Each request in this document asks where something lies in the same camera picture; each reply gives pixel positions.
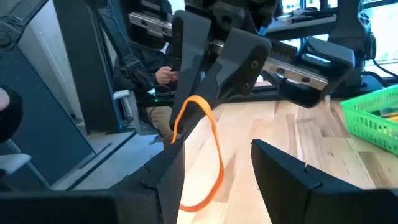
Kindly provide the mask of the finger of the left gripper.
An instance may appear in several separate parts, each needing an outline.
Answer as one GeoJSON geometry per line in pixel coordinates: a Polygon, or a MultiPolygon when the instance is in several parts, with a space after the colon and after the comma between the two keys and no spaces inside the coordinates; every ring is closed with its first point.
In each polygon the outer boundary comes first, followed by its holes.
{"type": "Polygon", "coordinates": [[[177,90],[175,92],[170,127],[178,124],[180,129],[193,127],[203,113],[192,106],[187,106],[183,116],[177,119],[184,101],[192,95],[207,97],[206,81],[200,81],[208,57],[209,34],[211,30],[211,19],[194,14],[189,11],[177,11],[173,24],[174,47],[181,48],[180,72],[177,90]]]}
{"type": "Polygon", "coordinates": [[[183,61],[188,65],[180,72],[178,108],[181,110],[191,96],[202,97],[214,109],[236,95],[250,94],[271,48],[271,42],[264,37],[232,29],[219,56],[200,82],[197,78],[206,54],[184,56],[183,61]]]}

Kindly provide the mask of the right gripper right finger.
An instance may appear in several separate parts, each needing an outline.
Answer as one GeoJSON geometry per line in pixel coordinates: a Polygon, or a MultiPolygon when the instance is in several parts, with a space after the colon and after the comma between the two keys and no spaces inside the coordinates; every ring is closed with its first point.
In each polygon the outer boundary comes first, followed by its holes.
{"type": "Polygon", "coordinates": [[[361,189],[260,139],[251,160],[272,224],[398,224],[398,189],[361,189]]]}

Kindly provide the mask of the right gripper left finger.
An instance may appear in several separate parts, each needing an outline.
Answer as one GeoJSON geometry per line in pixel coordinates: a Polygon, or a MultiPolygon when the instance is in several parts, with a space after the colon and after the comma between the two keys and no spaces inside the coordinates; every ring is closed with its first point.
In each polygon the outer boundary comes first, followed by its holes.
{"type": "Polygon", "coordinates": [[[179,139],[108,189],[0,193],[0,224],[176,224],[185,177],[179,139]]]}

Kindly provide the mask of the green plastic basket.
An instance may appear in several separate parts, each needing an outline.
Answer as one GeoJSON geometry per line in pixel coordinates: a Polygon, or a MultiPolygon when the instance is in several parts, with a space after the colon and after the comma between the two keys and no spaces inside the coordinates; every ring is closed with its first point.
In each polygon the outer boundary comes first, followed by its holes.
{"type": "Polygon", "coordinates": [[[398,114],[396,120],[377,115],[383,109],[398,109],[398,85],[340,102],[350,134],[398,156],[398,114]]]}

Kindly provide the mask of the orange rubber band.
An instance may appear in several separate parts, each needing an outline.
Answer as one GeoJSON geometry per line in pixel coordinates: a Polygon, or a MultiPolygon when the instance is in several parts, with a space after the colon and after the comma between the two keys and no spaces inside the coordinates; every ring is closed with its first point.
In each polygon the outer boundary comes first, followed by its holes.
{"type": "Polygon", "coordinates": [[[186,206],[186,205],[183,205],[182,203],[180,204],[179,209],[184,212],[198,212],[198,211],[202,210],[203,208],[205,208],[213,200],[215,194],[220,189],[220,187],[224,181],[224,163],[223,163],[220,144],[219,144],[219,140],[218,140],[216,121],[213,116],[213,112],[212,112],[212,109],[211,109],[209,103],[202,96],[192,95],[192,96],[189,96],[183,102],[183,105],[182,105],[180,111],[178,112],[177,119],[175,120],[175,124],[174,124],[174,128],[173,128],[172,143],[175,143],[177,141],[177,128],[178,128],[180,120],[182,119],[182,116],[187,108],[187,105],[191,102],[194,102],[195,104],[197,104],[201,108],[202,112],[205,113],[205,116],[211,122],[211,130],[213,133],[213,137],[215,140],[217,153],[218,153],[219,171],[218,171],[217,179],[215,180],[215,183],[213,184],[211,190],[209,191],[208,195],[201,202],[199,202],[196,205],[191,205],[191,206],[186,206]]]}

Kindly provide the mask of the person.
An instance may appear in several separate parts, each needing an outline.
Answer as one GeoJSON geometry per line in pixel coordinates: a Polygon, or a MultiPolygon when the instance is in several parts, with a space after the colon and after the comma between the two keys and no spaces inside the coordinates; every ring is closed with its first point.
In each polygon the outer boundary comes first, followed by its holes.
{"type": "MultiPolygon", "coordinates": [[[[133,25],[128,14],[143,10],[141,0],[119,0],[119,7],[127,33],[127,42],[133,55],[132,72],[114,71],[113,83],[118,90],[132,90],[139,103],[152,101],[148,91],[157,86],[172,90],[177,84],[179,73],[172,68],[172,46],[164,39],[150,35],[145,28],[133,25]]],[[[173,131],[169,120],[170,106],[139,107],[143,122],[155,129],[163,145],[172,142],[173,131]]]]}
{"type": "Polygon", "coordinates": [[[0,144],[17,131],[22,115],[21,95],[8,86],[0,86],[0,144]]]}

